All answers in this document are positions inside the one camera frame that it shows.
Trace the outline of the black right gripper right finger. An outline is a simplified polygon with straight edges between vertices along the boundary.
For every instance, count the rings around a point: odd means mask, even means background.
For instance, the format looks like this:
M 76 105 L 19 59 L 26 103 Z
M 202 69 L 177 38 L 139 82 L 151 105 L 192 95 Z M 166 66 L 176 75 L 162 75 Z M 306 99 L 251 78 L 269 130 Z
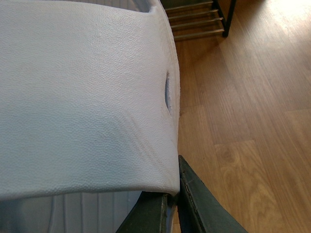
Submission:
M 180 155 L 178 217 L 183 233 L 245 233 L 246 229 L 216 200 Z

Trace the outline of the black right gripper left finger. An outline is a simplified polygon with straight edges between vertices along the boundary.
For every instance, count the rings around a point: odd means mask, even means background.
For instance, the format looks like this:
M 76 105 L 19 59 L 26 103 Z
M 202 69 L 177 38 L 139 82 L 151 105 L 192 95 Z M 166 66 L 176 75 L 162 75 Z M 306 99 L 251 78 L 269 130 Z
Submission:
M 117 229 L 118 233 L 165 233 L 167 194 L 142 192 L 137 203 Z

